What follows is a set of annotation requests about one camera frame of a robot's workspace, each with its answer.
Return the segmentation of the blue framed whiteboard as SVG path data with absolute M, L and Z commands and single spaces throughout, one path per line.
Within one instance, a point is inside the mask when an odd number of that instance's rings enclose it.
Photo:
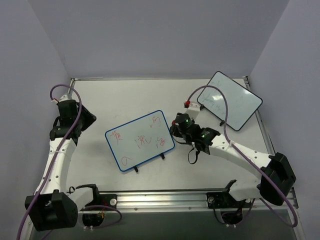
M 160 109 L 107 130 L 104 136 L 121 172 L 163 157 L 176 146 Z

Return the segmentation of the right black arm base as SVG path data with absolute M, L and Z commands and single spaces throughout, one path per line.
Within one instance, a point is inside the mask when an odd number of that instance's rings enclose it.
M 206 193 L 207 207 L 213 210 L 218 223 L 226 226 L 236 226 L 245 219 L 244 209 L 250 213 L 253 203 L 251 200 L 236 201 L 229 193 L 208 192 Z

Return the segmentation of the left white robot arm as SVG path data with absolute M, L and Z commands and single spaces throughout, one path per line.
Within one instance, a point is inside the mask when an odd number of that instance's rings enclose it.
M 78 186 L 67 193 L 67 175 L 79 137 L 96 116 L 74 99 L 57 103 L 59 116 L 49 133 L 49 154 L 43 177 L 34 195 L 27 196 L 25 208 L 38 232 L 72 228 L 84 207 L 95 210 L 101 197 L 95 184 Z

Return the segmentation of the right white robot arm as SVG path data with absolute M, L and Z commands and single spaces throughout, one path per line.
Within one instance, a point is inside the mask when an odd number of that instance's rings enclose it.
M 170 131 L 174 137 L 182 138 L 185 144 L 193 146 L 196 152 L 225 159 L 250 174 L 254 180 L 233 179 L 224 188 L 223 203 L 234 206 L 247 199 L 262 198 L 281 206 L 288 195 L 296 176 L 287 157 L 282 153 L 270 155 L 227 140 L 226 136 L 209 127 L 200 127 L 187 113 L 177 113 Z

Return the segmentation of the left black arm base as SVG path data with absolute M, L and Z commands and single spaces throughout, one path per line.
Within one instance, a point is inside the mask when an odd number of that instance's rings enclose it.
M 107 206 L 116 209 L 117 208 L 116 194 L 100 194 L 98 191 L 93 191 L 93 200 L 85 205 L 89 206 Z M 98 211 L 95 214 L 83 214 L 81 223 L 86 227 L 100 227 L 106 220 L 106 212 L 112 211 L 108 208 L 91 207 L 90 211 Z

